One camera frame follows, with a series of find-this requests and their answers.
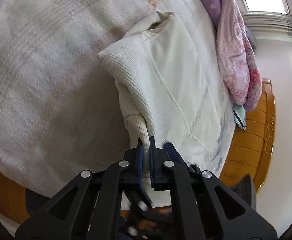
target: white wall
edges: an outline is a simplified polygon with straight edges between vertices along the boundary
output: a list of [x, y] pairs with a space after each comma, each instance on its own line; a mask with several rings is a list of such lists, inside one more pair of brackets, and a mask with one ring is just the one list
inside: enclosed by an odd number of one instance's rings
[[257, 40], [257, 65], [270, 78], [276, 100], [276, 130], [269, 173], [257, 194], [257, 212], [277, 230], [292, 223], [292, 43]]

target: triangular cutout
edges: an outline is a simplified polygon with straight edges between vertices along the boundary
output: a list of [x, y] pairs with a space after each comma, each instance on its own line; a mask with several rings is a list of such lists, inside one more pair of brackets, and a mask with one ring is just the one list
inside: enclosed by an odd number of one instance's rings
[[48, 211], [48, 213], [59, 219], [65, 219], [67, 217], [70, 206], [74, 201], [77, 191], [78, 187], [73, 187], [61, 200], [56, 203], [56, 205], [54, 205]]
[[245, 209], [226, 191], [224, 191], [222, 187], [215, 187], [215, 192], [218, 196], [222, 208], [224, 209], [225, 215], [229, 220], [244, 215], [246, 212]]

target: wooden bed frame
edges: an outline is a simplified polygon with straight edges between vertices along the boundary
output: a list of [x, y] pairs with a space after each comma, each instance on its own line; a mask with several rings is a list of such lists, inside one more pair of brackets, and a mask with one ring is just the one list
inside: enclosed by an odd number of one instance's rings
[[[268, 172], [275, 131], [275, 100], [269, 79], [263, 79], [263, 92], [257, 109], [247, 113], [246, 123], [247, 130], [235, 129], [220, 179], [231, 186], [250, 173], [258, 190], [264, 184]], [[1, 173], [0, 213], [18, 224], [29, 217], [25, 187]]]

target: purple blanket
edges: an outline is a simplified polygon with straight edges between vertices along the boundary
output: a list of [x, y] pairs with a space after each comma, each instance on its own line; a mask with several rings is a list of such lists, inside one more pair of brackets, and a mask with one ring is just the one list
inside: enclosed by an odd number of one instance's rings
[[217, 29], [218, 67], [231, 100], [246, 111], [256, 108], [262, 92], [260, 73], [235, 0], [201, 0]]

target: fleece blanket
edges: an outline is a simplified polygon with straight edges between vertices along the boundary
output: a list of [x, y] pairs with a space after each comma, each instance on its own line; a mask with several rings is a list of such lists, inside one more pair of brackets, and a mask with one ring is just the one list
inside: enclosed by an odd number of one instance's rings
[[218, 67], [231, 100], [246, 111], [256, 108], [262, 92], [260, 73], [235, 0], [201, 0], [217, 29]]
[[97, 54], [156, 10], [178, 15], [199, 55], [219, 126], [200, 165], [220, 174], [235, 124], [200, 0], [0, 0], [2, 174], [51, 197], [81, 170], [121, 160], [129, 133]]

